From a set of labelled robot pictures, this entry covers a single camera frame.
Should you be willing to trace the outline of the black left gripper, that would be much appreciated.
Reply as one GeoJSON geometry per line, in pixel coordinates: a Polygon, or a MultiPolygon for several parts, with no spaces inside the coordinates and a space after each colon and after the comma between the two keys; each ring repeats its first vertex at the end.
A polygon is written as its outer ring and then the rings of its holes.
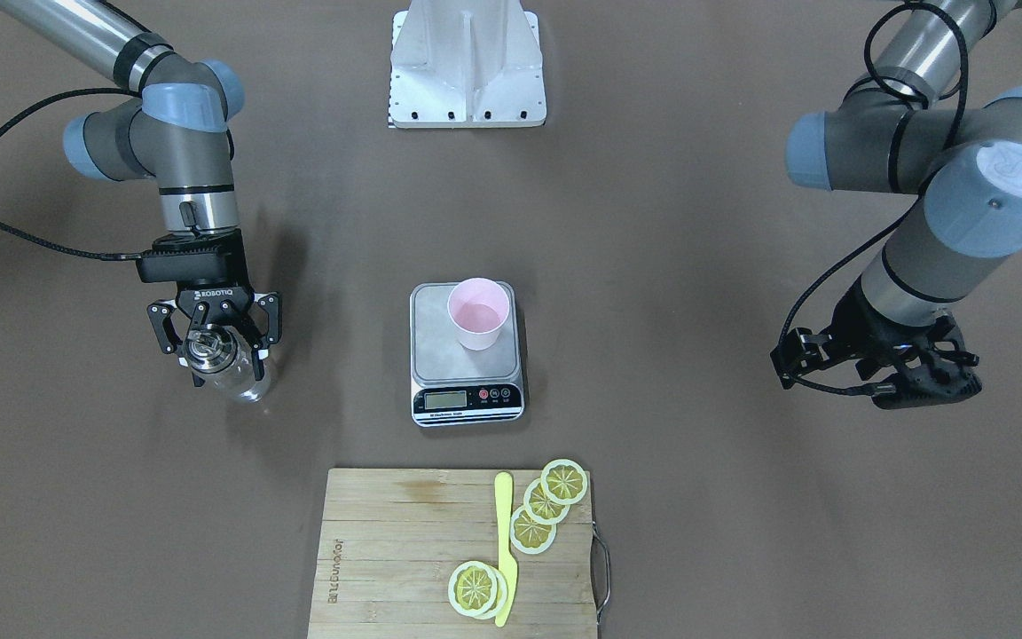
{"type": "Polygon", "coordinates": [[[828,344],[833,367],[855,360],[860,369],[905,369],[913,361],[920,363],[924,357],[933,356],[942,344],[954,350],[955,323],[948,315],[923,327],[892,322],[868,302],[856,280],[836,304],[830,333],[796,327],[786,335],[787,353],[783,348],[772,349],[772,367],[782,387],[789,390],[799,384],[818,391],[839,391],[806,379],[806,373],[823,369],[828,344]]]}

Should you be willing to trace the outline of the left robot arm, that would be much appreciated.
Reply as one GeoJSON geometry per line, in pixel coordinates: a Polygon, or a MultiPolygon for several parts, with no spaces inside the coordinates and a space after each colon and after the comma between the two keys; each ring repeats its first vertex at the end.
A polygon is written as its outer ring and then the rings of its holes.
{"type": "Polygon", "coordinates": [[[1018,1],[904,1],[905,21],[835,112],[800,117],[784,149],[795,185],[913,195],[823,330],[784,322],[770,359],[782,387],[852,361],[865,396],[893,409],[980,392],[953,306],[1022,250],[1022,86],[969,109],[969,53],[1018,1]]]}

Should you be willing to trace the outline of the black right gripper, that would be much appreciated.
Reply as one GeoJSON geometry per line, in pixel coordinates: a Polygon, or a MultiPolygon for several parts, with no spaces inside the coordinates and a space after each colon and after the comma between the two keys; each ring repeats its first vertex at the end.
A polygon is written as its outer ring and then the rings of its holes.
{"type": "Polygon", "coordinates": [[[281,340],[281,294],[253,294],[251,287],[179,288],[174,300],[155,300],[146,312],[160,351],[175,355],[182,367],[191,367],[187,336],[207,325],[238,330],[248,359],[267,359],[281,340]],[[179,333],[175,316],[188,320],[179,333]]]}

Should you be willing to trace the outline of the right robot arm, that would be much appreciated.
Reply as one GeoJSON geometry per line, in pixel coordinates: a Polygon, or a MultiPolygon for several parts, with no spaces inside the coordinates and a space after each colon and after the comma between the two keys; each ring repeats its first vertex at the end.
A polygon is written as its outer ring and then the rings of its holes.
{"type": "Polygon", "coordinates": [[[218,60],[185,59],[106,1],[0,1],[0,12],[98,70],[126,97],[69,122],[62,149],[85,177],[153,179],[158,187],[166,234],[149,249],[101,252],[98,260],[130,260],[143,282],[175,284],[174,299],[147,309],[162,352],[202,385],[224,369],[208,352],[219,341],[228,363],[244,359],[263,380],[280,339],[280,298],[253,290],[239,229],[228,129],[245,102],[239,77],[218,60]]]}

